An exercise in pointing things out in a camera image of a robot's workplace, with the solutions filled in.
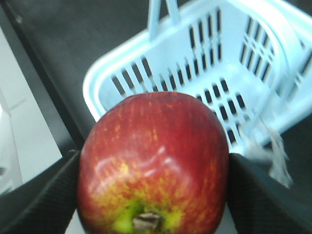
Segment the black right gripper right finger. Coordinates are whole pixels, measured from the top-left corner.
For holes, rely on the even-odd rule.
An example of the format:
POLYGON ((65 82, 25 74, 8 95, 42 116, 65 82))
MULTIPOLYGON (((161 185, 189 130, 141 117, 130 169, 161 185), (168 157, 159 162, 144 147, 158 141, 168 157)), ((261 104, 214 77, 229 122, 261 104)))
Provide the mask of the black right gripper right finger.
POLYGON ((229 155, 227 202, 239 234, 310 234, 312 206, 240 154, 229 155))

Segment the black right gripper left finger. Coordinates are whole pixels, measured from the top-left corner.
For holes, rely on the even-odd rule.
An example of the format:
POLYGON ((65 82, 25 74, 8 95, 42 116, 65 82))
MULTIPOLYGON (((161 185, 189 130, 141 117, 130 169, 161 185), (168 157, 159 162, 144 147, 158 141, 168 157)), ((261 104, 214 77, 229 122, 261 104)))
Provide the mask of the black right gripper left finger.
POLYGON ((80 152, 71 150, 45 171, 0 197, 2 234, 63 234, 77 207, 80 152))

